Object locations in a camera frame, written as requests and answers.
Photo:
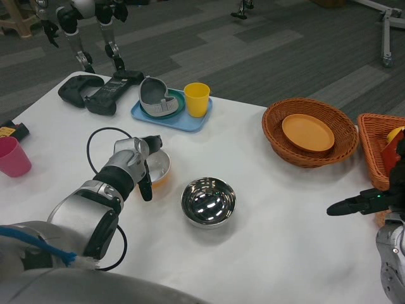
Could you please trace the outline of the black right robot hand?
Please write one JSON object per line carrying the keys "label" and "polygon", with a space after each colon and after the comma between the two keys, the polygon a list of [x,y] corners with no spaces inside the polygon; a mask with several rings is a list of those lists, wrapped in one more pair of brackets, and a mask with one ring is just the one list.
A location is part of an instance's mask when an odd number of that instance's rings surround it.
{"label": "black right robot hand", "polygon": [[389,189],[381,191],[372,188],[361,191],[358,196],[329,206],[327,215],[341,216],[357,212],[367,215],[386,211],[391,206],[404,210],[404,130],[401,130],[387,147],[396,160],[389,172]]}

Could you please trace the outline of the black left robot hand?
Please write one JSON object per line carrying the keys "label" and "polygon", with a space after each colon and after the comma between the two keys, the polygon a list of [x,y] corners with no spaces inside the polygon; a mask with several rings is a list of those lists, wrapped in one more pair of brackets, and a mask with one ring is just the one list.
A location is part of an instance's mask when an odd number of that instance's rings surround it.
{"label": "black left robot hand", "polygon": [[162,148],[163,142],[161,140],[160,135],[143,137],[143,138],[141,138],[141,140],[146,143],[147,152],[145,153],[145,156],[143,157],[145,173],[144,173],[142,179],[137,183],[137,185],[139,187],[139,191],[142,196],[142,199],[144,201],[151,201],[153,198],[153,191],[152,191],[151,177],[150,177],[150,173],[149,173],[149,166],[147,164],[147,158],[151,154],[158,152]]}

